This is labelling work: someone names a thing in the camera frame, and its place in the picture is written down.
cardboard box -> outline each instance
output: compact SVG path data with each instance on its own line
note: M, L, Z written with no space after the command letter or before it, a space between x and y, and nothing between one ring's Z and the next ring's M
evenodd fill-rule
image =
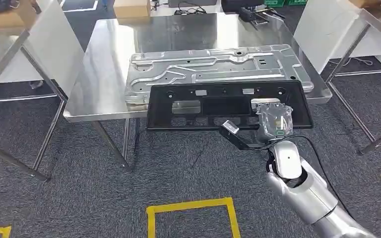
M31 29L36 21L36 11L30 0L20 0L17 8L0 13L0 28L25 27Z
M133 18L150 16L150 0L115 0L113 9L116 18Z
M358 8L365 8L371 6L380 6L381 0L350 0Z

electrical cable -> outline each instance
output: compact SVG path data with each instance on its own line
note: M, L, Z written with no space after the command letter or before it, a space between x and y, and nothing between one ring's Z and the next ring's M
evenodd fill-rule
M160 5L167 5L168 3L162 3L162 4L160 4L160 1L153 1L153 2L155 2L154 3L154 6L151 6L151 11L156 11L157 10L157 8L160 6Z
M305 136L305 135L290 135L290 136L284 137L284 138L282 138L282 139L276 140L276 141L274 141L273 143L271 143L271 144L269 144L269 145L265 145L265 146L263 146L263 147L261 147L261 148L256 148L256 149L255 149L255 148L252 148L252 150L268 150L269 148L271 148L272 146L278 144L278 143L281 142L281 141L289 140L289 139L291 139L291 138L295 138L295 137L301 137L301 138L304 138L305 140L307 140L307 141L309 142L310 146L312 147L312 149L313 149L313 151L314 151L314 153L315 153L315 155L316 155L317 161L319 162L319 166L320 166L320 168L321 168L322 171L323 171L323 175L325 175L325 179L326 179L326 181L328 182L329 187L332 189L332 191L334 192L334 194L335 194L335 196L337 197L337 199L340 201L342 207L344 207L344 209L345 209L345 211L347 212L347 214L348 214L350 217L352 217L352 218L354 219L353 215L351 215L351 213L348 211L348 208L345 206L344 202L342 202L342 200L341 200L341 198L339 197L338 193L336 192L334 186L332 185L331 181L329 180L328 175L326 174L325 169L324 169L324 167L323 167L322 161L320 160L319 153L318 153L318 151L317 151L315 145L313 144L313 142L312 142L307 136Z
M347 63L343 64L342 66L346 66L347 64L349 64L351 59L355 59L355 60L358 60L360 62L363 62L363 63L367 64L368 66L372 66L373 65L373 62L370 61L370 60L365 60L365 59L361 59L361 58L358 58L358 57L352 57L352 58L349 58Z
M190 5L194 5L194 6L197 6L198 8L189 8L188 10L182 10L180 8L180 4L181 3L187 3L187 4L190 4ZM181 1L178 3L178 9L176 12L177 14L179 15L188 15L188 14L206 14L206 10L204 8L202 8L200 5L198 4L195 4L195 3L192 3L192 2L187 2L187 1Z

white cable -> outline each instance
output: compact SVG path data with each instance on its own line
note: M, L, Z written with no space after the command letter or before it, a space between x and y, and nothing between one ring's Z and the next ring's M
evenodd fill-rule
M364 59L360 59L360 58L357 58L357 57L353 57L353 58L348 59L347 63L343 64L342 66L346 66L351 61L351 59L356 59L356 60L358 60L360 62L365 63L368 66L372 66L373 65L373 62L370 61L370 60L364 60ZM338 64L337 62L334 62L334 61L331 61L331 60L329 62L330 63L334 63L334 64Z

rectangular cutout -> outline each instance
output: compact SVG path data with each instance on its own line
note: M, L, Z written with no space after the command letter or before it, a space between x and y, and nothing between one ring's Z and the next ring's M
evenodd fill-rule
M197 96L206 96L206 90L195 90L195 95Z
M207 116L242 116L251 114L251 100L247 97L205 98L202 101Z
M174 101L172 104L173 114L198 114L201 113L200 101Z
M244 88L242 89L243 94L255 94L255 90L253 88Z

transparent cover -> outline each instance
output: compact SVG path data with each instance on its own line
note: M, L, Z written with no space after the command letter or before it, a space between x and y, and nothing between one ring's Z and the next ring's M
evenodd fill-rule
M259 117L257 139L266 142L293 134L293 109L284 103L260 103L256 106Z

